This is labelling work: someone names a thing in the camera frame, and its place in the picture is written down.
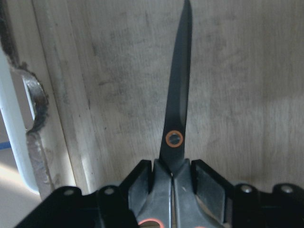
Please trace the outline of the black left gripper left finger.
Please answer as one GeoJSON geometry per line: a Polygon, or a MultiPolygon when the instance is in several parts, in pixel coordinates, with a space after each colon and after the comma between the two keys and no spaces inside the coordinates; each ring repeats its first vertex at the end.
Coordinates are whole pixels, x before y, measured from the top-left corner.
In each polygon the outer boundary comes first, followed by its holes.
{"type": "Polygon", "coordinates": [[[128,208],[139,214],[150,191],[152,181],[152,162],[141,160],[119,185],[120,192],[128,208]]]}

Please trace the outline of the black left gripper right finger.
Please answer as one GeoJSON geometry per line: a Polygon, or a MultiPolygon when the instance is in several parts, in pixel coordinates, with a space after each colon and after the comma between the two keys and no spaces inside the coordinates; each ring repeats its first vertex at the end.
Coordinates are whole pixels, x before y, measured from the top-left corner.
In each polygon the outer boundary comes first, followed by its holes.
{"type": "Polygon", "coordinates": [[[219,223],[232,222],[234,186],[202,160],[191,162],[194,192],[219,223]]]}

